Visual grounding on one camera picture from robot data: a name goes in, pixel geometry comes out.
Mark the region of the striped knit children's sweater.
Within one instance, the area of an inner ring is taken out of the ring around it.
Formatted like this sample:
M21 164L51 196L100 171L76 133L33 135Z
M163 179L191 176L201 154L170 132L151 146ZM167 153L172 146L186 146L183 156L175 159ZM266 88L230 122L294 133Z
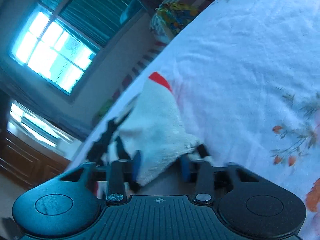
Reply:
M104 165L137 157L133 180L145 186L183 155L213 163L200 139L186 132L168 81L154 72L120 116L108 121L87 159Z

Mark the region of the balcony window with curtain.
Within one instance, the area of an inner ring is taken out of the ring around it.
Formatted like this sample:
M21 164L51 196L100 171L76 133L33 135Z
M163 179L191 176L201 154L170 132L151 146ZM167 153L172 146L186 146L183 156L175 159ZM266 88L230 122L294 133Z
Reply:
M80 140L35 115L17 101L11 103L7 129L23 133L68 160L73 159L82 144Z

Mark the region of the floral white bed sheet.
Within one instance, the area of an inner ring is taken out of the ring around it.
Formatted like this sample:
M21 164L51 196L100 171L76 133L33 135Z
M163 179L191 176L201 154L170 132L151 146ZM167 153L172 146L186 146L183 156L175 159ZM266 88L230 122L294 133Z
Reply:
M237 163L298 196L319 239L319 0L215 0L112 106L69 164L158 72L213 165Z

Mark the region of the blue grey left curtain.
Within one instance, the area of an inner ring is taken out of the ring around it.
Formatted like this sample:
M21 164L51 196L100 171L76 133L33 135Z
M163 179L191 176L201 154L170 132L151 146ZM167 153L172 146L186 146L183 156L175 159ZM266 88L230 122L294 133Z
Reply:
M76 139L84 141L91 132L89 127L63 113L55 104L40 95L36 89L27 84L25 78L10 69L4 61L1 61L1 90L33 113Z

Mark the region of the large bedroom window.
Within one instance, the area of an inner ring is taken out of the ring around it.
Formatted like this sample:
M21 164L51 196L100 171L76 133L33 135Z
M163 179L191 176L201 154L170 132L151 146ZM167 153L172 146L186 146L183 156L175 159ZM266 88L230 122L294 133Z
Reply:
M70 96L100 52L143 10L139 0L37 0L10 56Z

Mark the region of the brown wooden door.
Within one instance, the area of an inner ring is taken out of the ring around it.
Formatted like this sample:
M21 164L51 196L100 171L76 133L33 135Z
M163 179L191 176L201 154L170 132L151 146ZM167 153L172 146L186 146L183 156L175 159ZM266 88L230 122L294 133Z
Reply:
M7 131L1 134L1 174L32 189L64 172L70 161L33 139Z

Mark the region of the green cloth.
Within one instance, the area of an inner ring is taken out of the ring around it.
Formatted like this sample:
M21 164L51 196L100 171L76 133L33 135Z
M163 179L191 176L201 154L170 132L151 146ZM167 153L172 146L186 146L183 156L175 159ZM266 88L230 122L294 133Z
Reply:
M99 109L99 111L96 114L96 121L99 122L104 115L110 110L110 108L113 106L114 100L108 99Z

